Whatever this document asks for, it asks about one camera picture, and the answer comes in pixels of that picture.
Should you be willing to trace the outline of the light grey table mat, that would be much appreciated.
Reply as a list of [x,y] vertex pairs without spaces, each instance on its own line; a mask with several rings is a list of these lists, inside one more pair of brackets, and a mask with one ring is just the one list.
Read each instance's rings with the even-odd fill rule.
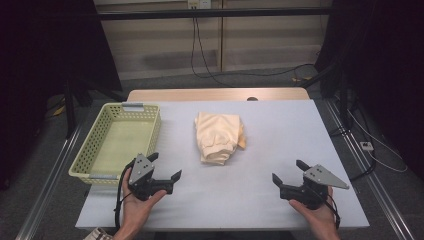
[[[273,176],[300,185],[297,160],[320,164],[349,178],[315,103],[285,101],[163,102],[154,176],[181,174],[172,194],[156,204],[147,231],[256,231],[306,228],[303,217],[281,199]],[[247,146],[225,165],[204,164],[194,120],[201,112],[236,114]]]

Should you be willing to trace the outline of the person's striped shoe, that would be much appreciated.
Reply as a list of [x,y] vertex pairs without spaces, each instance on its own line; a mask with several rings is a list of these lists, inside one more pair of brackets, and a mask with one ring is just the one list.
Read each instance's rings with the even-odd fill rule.
[[113,240],[113,236],[102,228],[95,228],[83,240]]

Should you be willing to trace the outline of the black metal stand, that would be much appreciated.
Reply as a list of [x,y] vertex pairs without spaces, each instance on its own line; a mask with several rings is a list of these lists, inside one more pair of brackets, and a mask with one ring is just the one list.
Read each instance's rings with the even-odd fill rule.
[[301,85],[302,88],[320,83],[320,93],[323,98],[334,97],[339,92],[339,114],[342,125],[350,129],[348,117],[348,94],[347,94],[347,75],[343,71],[340,61],[330,63],[311,80],[307,80]]
[[109,90],[106,87],[102,87],[93,81],[89,81],[84,78],[79,78],[77,80],[66,80],[64,83],[64,99],[67,117],[67,139],[71,137],[77,127],[76,116],[74,112],[74,100],[77,100],[81,106],[90,106],[93,102],[93,99],[89,94],[90,90],[96,90],[102,95],[117,102],[123,102],[126,100],[124,96],[115,93],[113,90]]

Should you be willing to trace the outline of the person's right hand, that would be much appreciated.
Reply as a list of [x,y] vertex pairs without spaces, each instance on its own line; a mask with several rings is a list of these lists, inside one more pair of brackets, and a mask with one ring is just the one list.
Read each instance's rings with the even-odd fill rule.
[[306,219],[317,240],[320,233],[337,231],[334,213],[328,206],[310,210],[295,199],[290,200],[289,204]]

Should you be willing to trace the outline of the cream garment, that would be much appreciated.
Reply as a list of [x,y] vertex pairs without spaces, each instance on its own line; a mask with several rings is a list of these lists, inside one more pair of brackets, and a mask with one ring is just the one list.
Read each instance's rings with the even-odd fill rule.
[[239,115],[199,112],[194,122],[203,163],[224,165],[238,147],[246,148],[244,125]]

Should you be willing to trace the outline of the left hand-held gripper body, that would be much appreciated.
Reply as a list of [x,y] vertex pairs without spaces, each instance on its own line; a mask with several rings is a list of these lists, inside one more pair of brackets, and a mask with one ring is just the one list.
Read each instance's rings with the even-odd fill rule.
[[145,201],[160,190],[167,194],[173,193],[174,183],[169,180],[156,180],[153,178],[155,166],[147,159],[148,156],[138,154],[134,160],[128,187],[132,194],[139,200]]

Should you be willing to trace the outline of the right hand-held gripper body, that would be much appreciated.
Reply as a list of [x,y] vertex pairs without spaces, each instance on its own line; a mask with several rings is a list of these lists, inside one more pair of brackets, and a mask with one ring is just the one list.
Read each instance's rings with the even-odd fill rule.
[[303,184],[291,186],[283,183],[279,188],[280,198],[285,200],[295,199],[310,210],[320,208],[328,196],[328,187],[349,189],[350,186],[334,175],[324,166],[317,164],[303,171]]

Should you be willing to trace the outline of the black horizontal bar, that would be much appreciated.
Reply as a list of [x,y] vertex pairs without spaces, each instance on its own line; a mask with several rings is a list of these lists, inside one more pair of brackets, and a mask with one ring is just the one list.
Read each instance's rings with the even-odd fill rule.
[[105,12],[99,13],[101,20],[145,20],[145,19],[182,19],[182,18],[220,18],[256,16],[304,16],[329,15],[332,7],[324,8],[243,8],[243,9],[196,9],[162,10],[143,12]]

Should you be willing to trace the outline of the aluminium frame rail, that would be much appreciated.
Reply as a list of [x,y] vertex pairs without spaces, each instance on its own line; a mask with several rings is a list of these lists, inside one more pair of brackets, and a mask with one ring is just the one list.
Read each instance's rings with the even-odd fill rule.
[[[371,166],[371,163],[367,160],[366,154],[360,147],[359,142],[355,139],[354,134],[342,124],[342,120],[339,117],[339,110],[337,109],[336,105],[326,101],[326,106],[328,111],[331,113],[336,126],[340,128],[343,139],[351,151],[353,158],[357,162],[359,168],[362,171],[365,171],[368,167]],[[400,213],[392,198],[389,196],[377,174],[375,172],[370,173],[366,177],[366,180],[381,210],[383,211],[384,216],[396,234],[397,239],[416,240],[404,217]]]
[[61,177],[65,165],[68,162],[70,154],[79,138],[81,125],[77,125],[75,129],[67,134],[65,142],[57,156],[52,169],[43,185],[41,192],[38,194],[35,203],[31,207],[20,231],[15,240],[32,240],[46,212],[47,207],[53,196],[53,192],[57,186],[58,179]]

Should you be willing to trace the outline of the wooden table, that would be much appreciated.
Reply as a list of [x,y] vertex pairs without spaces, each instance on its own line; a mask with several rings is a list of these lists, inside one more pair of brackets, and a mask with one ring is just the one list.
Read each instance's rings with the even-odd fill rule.
[[203,89],[144,89],[129,93],[130,102],[160,101],[274,101],[309,100],[300,87],[277,88],[203,88]]

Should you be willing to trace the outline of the black curtain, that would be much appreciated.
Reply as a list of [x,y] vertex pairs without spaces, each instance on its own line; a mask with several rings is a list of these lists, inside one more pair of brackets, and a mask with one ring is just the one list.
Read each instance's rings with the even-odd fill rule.
[[315,68],[339,62],[407,166],[424,180],[424,0],[328,0]]
[[122,89],[94,0],[0,0],[0,191],[33,145],[47,100]]

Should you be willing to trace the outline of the pale green plastic basket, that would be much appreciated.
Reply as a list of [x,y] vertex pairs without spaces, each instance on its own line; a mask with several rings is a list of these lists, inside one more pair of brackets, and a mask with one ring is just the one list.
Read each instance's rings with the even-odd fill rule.
[[104,104],[68,174],[86,184],[116,186],[124,167],[139,153],[155,152],[160,127],[156,104]]

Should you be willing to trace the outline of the white wall socket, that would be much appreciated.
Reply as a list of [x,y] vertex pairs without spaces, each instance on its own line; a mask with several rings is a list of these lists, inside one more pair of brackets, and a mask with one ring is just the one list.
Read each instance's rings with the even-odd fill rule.
[[212,7],[211,0],[187,0],[189,9],[210,9]]

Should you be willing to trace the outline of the person's left hand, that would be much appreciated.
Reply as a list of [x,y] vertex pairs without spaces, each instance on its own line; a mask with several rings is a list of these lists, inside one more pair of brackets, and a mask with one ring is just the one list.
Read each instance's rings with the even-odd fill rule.
[[130,174],[131,168],[125,172],[122,183],[122,190],[125,199],[123,201],[124,213],[120,230],[126,235],[137,234],[147,222],[154,205],[167,194],[165,190],[160,190],[148,200],[139,200],[129,190],[128,181]]

